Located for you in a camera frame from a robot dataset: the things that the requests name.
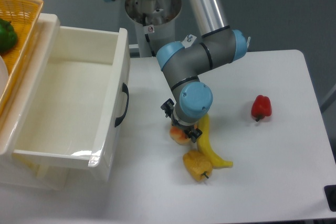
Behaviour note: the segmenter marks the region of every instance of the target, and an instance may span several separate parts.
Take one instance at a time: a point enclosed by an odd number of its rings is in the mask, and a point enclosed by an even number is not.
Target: yellow bell pepper
[[[209,159],[196,150],[190,150],[183,155],[185,168],[196,181],[202,181],[209,178],[212,172],[212,164]]]

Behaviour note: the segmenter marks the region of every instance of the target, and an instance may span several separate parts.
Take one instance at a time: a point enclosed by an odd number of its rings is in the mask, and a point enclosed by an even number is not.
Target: green bell pepper
[[[17,35],[11,22],[0,18],[0,52],[10,50],[17,43]]]

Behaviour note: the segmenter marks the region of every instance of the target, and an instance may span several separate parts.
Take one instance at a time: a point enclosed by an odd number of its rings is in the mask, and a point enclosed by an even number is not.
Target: red bell pepper
[[[261,94],[258,95],[252,105],[251,114],[256,118],[257,122],[260,119],[264,119],[266,116],[272,115],[272,107],[269,98]]]

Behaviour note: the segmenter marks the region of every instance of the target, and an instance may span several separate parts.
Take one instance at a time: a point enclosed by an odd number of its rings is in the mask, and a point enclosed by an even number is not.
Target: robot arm
[[[219,0],[190,2],[203,42],[188,48],[179,41],[171,42],[160,46],[156,57],[176,101],[174,106],[169,99],[161,108],[172,125],[183,129],[195,142],[201,132],[194,125],[213,101],[210,88],[200,82],[198,75],[243,57],[247,42],[240,31],[231,30]]]
[[[243,57],[247,41],[231,30],[219,0],[190,0],[203,42],[184,48],[180,42],[162,47],[157,58],[176,100],[162,105],[172,124],[183,129],[193,142],[200,132],[194,124],[209,110],[213,96],[198,75]]]

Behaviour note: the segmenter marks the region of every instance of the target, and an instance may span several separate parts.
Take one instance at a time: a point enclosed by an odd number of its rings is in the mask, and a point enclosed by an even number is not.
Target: gray wall
[[[64,26],[130,32],[134,28],[123,9],[123,0],[44,0],[43,12],[56,14]],[[199,35],[188,0],[176,21],[177,39]],[[232,28],[252,36],[250,50],[301,50],[320,102],[336,83],[336,0],[221,0]],[[336,105],[325,114],[328,135],[336,143]]]

